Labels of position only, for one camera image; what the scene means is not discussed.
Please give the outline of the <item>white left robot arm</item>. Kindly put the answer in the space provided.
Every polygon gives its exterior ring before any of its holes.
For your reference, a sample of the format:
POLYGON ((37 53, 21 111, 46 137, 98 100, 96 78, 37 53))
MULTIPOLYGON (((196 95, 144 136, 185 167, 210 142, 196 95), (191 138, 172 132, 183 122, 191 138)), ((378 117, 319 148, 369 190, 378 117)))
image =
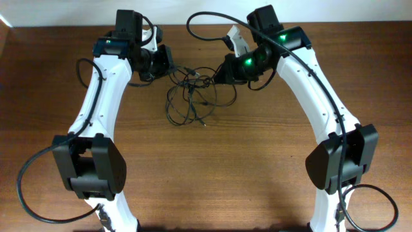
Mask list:
POLYGON ((138 231, 140 224, 124 196, 126 162, 114 143, 123 92, 134 73, 143 85, 173 71, 162 31, 142 28, 145 16, 118 10, 115 29, 93 47, 93 74, 67 135, 53 138, 53 156, 64 187, 95 208, 104 231, 138 231))

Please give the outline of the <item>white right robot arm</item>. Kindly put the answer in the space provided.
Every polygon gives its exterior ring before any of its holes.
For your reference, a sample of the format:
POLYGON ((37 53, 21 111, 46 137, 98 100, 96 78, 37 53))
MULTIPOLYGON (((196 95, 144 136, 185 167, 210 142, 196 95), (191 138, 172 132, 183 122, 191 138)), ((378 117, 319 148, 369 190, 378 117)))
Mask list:
POLYGON ((345 107, 325 77, 304 30, 285 28, 270 5, 247 17, 251 50, 235 23, 223 42, 230 49, 215 77, 219 84, 256 82, 266 71, 278 75, 292 90, 313 129, 317 146, 305 167, 316 188, 310 231, 345 231, 352 223, 348 204, 371 166, 379 135, 363 126, 345 107))

